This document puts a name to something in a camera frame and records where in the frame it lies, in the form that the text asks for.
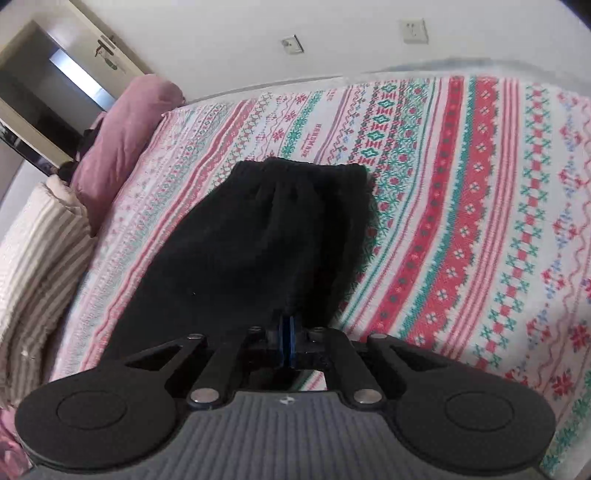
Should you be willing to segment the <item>black pants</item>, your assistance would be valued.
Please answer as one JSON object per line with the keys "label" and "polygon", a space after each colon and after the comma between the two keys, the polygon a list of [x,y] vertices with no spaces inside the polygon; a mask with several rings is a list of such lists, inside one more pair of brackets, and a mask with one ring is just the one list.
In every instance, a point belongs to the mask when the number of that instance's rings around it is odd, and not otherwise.
{"label": "black pants", "polygon": [[325,327],[344,299],[370,219],[367,170],[243,161],[177,225],[119,317],[104,360],[190,334],[290,319]]}

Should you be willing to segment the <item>patterned red green bedsheet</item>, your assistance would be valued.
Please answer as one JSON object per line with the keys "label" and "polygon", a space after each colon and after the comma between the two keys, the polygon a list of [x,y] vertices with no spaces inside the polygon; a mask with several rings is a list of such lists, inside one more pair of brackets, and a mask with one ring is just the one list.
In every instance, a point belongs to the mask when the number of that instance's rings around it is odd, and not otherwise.
{"label": "patterned red green bedsheet", "polygon": [[[370,219],[325,328],[383,333],[539,393],[556,418],[541,461],[459,474],[415,456],[315,367],[287,390],[240,390],[117,469],[55,469],[17,433],[24,399],[94,369],[150,262],[243,161],[367,170]],[[586,479],[590,475],[590,101],[494,76],[309,84],[165,113],[94,234],[47,340],[43,380],[1,406],[5,479]]]}

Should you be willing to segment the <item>striped beige pillow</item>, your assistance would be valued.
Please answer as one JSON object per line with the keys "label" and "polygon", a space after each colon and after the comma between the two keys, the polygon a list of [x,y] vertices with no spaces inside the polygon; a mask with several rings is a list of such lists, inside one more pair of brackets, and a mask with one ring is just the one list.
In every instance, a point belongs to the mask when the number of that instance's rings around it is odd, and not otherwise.
{"label": "striped beige pillow", "polygon": [[1,242],[1,406],[43,380],[47,340],[93,255],[86,208],[56,175],[37,184]]}

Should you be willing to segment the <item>mauve pink pillow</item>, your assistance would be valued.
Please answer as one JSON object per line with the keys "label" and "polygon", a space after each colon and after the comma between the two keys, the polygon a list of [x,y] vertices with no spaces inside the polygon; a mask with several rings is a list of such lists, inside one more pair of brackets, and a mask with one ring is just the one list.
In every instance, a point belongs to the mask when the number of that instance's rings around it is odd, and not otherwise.
{"label": "mauve pink pillow", "polygon": [[163,115],[184,102],[180,88],[156,75],[134,78],[102,118],[71,181],[96,234]]}

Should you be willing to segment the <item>white wall socket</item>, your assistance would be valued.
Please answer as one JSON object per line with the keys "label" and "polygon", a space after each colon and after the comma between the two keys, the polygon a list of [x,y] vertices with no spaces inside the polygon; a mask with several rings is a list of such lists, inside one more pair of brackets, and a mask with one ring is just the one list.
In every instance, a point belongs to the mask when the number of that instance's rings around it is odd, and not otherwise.
{"label": "white wall socket", "polygon": [[406,44],[429,43],[429,34],[424,19],[401,20],[399,25],[402,39]]}

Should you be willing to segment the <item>white wall switch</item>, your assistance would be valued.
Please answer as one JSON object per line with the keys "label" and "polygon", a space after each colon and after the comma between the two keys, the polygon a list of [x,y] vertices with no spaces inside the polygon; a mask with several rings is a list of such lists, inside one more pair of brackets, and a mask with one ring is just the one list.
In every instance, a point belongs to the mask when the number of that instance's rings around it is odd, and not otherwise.
{"label": "white wall switch", "polygon": [[304,47],[301,45],[301,41],[297,38],[297,35],[291,35],[290,37],[281,39],[280,44],[288,55],[304,53]]}

